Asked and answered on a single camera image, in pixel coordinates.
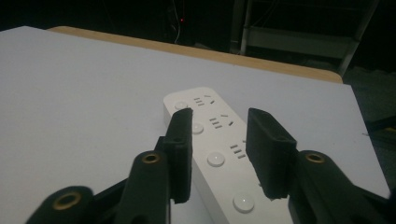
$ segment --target white power strip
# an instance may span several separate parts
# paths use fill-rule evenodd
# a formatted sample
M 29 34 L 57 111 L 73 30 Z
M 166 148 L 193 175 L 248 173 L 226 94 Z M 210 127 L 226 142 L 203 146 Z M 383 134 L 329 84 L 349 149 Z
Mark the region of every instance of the white power strip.
M 163 99 L 166 125 L 190 107 L 192 180 L 216 224 L 292 223 L 288 200 L 270 201 L 245 152 L 247 125 L 209 88 L 171 93 Z

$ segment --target white tabletop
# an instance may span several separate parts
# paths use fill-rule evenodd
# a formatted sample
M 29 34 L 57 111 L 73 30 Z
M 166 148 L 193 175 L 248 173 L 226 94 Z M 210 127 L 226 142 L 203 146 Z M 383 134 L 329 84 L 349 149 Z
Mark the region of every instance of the white tabletop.
M 329 155 L 355 185 L 389 189 L 352 89 L 22 27 L 0 33 L 0 223 L 23 223 L 52 192 L 124 179 L 166 127 L 163 97 L 215 90 L 244 120 L 268 111 L 298 149 Z M 173 223 L 211 223 L 195 188 Z

